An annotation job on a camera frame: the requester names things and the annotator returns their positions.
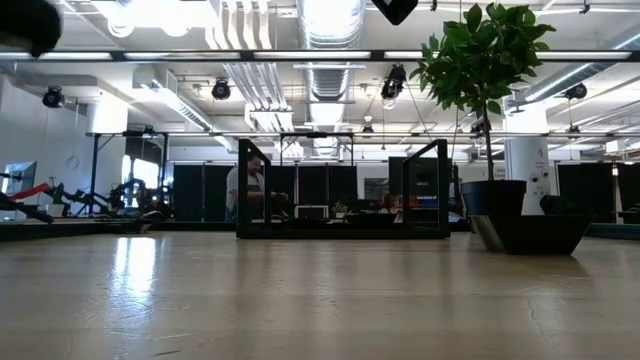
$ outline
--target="black pot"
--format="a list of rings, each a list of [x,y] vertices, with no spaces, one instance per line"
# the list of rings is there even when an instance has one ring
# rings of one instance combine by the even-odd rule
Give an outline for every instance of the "black pot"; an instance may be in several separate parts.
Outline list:
[[[520,215],[527,182],[476,181],[460,185],[467,215]]]

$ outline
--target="man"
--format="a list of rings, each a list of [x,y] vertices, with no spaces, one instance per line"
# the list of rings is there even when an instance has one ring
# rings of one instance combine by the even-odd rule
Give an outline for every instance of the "man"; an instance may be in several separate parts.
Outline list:
[[[247,172],[249,178],[247,200],[249,201],[249,216],[252,219],[260,217],[262,201],[264,199],[264,178],[258,171],[262,161],[254,153],[247,155]],[[235,223],[238,219],[238,168],[234,167],[227,175],[227,211],[225,221]]]

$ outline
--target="potted plant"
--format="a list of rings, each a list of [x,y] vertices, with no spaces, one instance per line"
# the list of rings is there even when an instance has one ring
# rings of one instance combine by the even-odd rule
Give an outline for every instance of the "potted plant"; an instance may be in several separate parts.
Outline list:
[[[342,219],[344,218],[344,215],[349,212],[349,207],[338,201],[333,206],[333,212],[336,214],[336,219]]]
[[[487,149],[488,181],[461,186],[469,215],[520,214],[526,182],[494,181],[491,154],[491,122],[488,113],[502,115],[500,99],[511,95],[510,86],[535,77],[533,70],[542,65],[536,51],[548,51],[537,41],[555,29],[536,24],[528,6],[505,8],[501,4],[486,7],[487,18],[478,4],[464,13],[465,22],[444,22],[444,38],[432,35],[422,45],[423,59],[411,78],[420,79],[420,89],[429,86],[429,94],[443,110],[456,106],[471,109],[480,120]]]

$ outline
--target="table surface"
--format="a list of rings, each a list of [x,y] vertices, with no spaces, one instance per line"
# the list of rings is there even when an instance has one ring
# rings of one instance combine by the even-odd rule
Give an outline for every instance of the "table surface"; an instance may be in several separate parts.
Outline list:
[[[3,359],[637,359],[640,243],[232,233],[0,244]]]

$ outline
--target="small plant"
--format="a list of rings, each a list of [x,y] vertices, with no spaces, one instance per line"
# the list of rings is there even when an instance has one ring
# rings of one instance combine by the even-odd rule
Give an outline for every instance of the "small plant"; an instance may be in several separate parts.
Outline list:
[[[444,22],[444,38],[432,35],[429,44],[422,44],[422,61],[411,78],[420,79],[424,92],[443,110],[452,106],[471,109],[482,119],[487,147],[489,180],[493,180],[491,154],[491,123],[488,112],[501,115],[498,101],[511,95],[510,86],[523,82],[522,76],[535,77],[533,70],[542,65],[536,51],[548,51],[549,46],[537,41],[555,29],[546,24],[536,25],[536,16],[528,6],[505,8],[489,4],[487,19],[475,4],[464,13],[466,23]]]
[[[339,214],[339,213],[343,213],[346,214],[349,212],[349,207],[343,203],[341,203],[340,201],[338,201],[334,206],[333,206],[333,212],[335,214]]]

